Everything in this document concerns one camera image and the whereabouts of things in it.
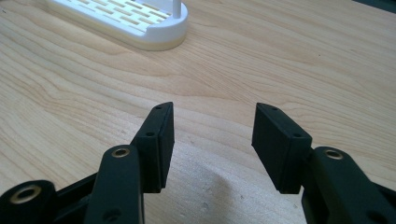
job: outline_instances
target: white plastic holder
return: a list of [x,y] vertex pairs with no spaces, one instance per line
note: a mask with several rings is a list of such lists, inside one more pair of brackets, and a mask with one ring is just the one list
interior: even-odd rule
[[47,2],[51,10],[139,49],[172,49],[187,32],[189,12],[180,0]]

